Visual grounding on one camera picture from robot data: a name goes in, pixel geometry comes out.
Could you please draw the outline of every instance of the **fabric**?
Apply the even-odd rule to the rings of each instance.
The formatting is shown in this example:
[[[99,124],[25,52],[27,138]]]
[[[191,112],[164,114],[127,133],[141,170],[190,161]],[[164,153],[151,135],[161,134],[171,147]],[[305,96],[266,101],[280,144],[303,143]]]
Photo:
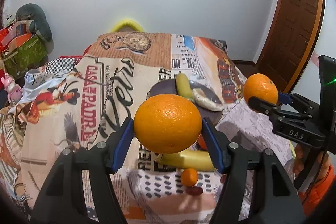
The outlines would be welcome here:
[[[26,127],[24,138],[20,139],[20,156],[16,157],[20,169],[16,169],[10,182],[4,179],[11,193],[32,209],[64,148],[80,151],[105,141],[119,130],[126,117],[134,117],[153,85],[173,79],[179,71],[207,86],[225,103],[224,111],[219,113],[219,120],[223,120],[241,104],[246,78],[219,45],[224,44],[214,39],[163,33],[99,36],[66,77],[50,79],[37,88],[31,86],[29,96],[35,98],[34,102],[27,102],[22,108],[21,104],[16,106],[15,120]],[[46,73],[48,67],[47,64],[39,72]],[[57,84],[46,86],[56,80]],[[256,121],[261,115],[254,115]],[[7,115],[5,121],[10,122],[11,117],[12,114]],[[269,121],[264,129],[271,132]],[[203,194],[191,197],[180,183],[181,170],[156,163],[156,156],[133,138],[123,167],[111,175],[126,219],[134,224],[208,223],[221,193],[221,176],[199,172],[198,186]],[[253,172],[248,176],[251,181]],[[251,199],[250,188],[247,186],[244,200]],[[16,189],[24,191],[17,194]],[[83,172],[83,190],[88,215],[97,220],[88,172]],[[248,210],[248,206],[242,207],[240,219],[246,218]]]
[[[30,105],[31,102],[18,104],[14,113],[9,113],[10,106],[0,111],[0,187],[27,218],[30,217],[29,196],[22,183],[20,162]]]
[[[87,52],[89,51],[90,47],[91,47],[91,45],[88,45],[88,47],[85,49],[83,55],[87,54]]]
[[[77,65],[79,63],[79,61],[82,60],[83,56],[82,55],[71,55],[71,56],[62,55],[59,58],[74,58],[75,59],[75,65]]]
[[[46,74],[57,75],[60,71],[70,72],[75,66],[75,58],[58,58],[47,63]]]
[[[303,205],[303,209],[306,216],[312,213],[317,204],[319,204],[321,199],[327,193],[329,187],[331,186],[334,180],[336,180],[336,176],[334,175],[334,167],[330,165],[327,175],[321,181],[317,182],[313,186],[310,195],[308,196],[307,200]],[[300,200],[303,202],[308,193],[308,190],[305,193],[302,192],[298,193]]]
[[[40,73],[38,70],[38,72],[30,73],[30,71],[25,75],[25,82],[30,83],[33,87],[38,87],[46,81],[56,77],[53,73]]]

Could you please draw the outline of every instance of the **orange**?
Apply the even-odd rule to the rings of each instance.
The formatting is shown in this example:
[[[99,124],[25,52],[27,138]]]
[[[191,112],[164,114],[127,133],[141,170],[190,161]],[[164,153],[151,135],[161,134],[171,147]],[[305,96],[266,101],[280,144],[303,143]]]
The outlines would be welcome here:
[[[277,87],[266,75],[256,73],[251,75],[244,84],[243,96],[248,104],[252,96],[263,99],[269,103],[278,102],[279,93]]]
[[[196,169],[187,168],[181,174],[181,181],[184,186],[192,187],[198,181],[198,174]]]
[[[204,141],[202,135],[199,135],[199,137],[198,137],[198,144],[203,150],[208,151],[207,145],[205,144],[205,141]]]
[[[174,94],[148,98],[134,116],[134,132],[148,150],[159,154],[178,153],[193,145],[202,129],[197,107]]]

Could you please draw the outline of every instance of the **newspaper print tablecloth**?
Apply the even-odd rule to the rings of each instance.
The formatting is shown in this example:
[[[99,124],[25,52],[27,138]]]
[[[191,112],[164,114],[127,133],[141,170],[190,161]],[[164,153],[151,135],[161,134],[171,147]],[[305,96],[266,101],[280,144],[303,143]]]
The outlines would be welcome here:
[[[211,88],[225,103],[217,125],[220,131],[249,149],[272,148],[283,165],[291,159],[288,141],[273,135],[267,117],[242,100],[245,77],[226,56],[221,41],[162,33],[108,33],[98,37],[60,85],[43,91],[32,104],[17,171],[29,207],[33,208],[64,148],[90,149],[106,140],[126,117],[134,117],[156,82],[174,78],[180,71]],[[204,192],[189,196],[181,184],[181,170],[155,163],[156,156],[134,138],[123,168],[111,176],[127,221],[208,223],[221,192],[221,176],[199,172],[197,185]],[[252,175],[247,177],[240,219],[248,214]],[[16,182],[11,187],[14,191]],[[88,215],[97,220],[86,171],[83,188]]]

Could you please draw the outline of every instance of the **plate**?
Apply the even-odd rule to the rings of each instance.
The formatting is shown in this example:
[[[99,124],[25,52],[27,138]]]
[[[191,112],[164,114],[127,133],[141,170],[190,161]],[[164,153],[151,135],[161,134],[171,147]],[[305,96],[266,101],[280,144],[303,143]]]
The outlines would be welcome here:
[[[189,81],[189,83],[190,83],[191,89],[200,88],[204,91],[205,95],[208,98],[210,98],[212,101],[214,101],[215,103],[221,103],[221,100],[211,89],[195,81]],[[163,80],[163,81],[156,83],[150,89],[148,93],[148,97],[153,97],[159,94],[176,94],[177,95],[175,79]],[[200,107],[198,105],[196,105],[196,107],[198,108],[202,119],[209,118],[214,125],[218,124],[219,120],[221,119],[223,115],[223,111],[211,111],[203,107]]]

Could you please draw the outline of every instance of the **green laser light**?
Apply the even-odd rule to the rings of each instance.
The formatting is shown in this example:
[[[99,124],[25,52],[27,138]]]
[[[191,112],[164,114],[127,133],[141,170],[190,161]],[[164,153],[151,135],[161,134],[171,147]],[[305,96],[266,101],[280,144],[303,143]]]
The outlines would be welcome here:
[[[335,82],[336,82],[336,78],[335,78],[334,80],[330,81],[329,83],[324,84],[324,85],[325,85],[325,86],[326,86],[326,85],[330,85],[330,84],[335,83]]]

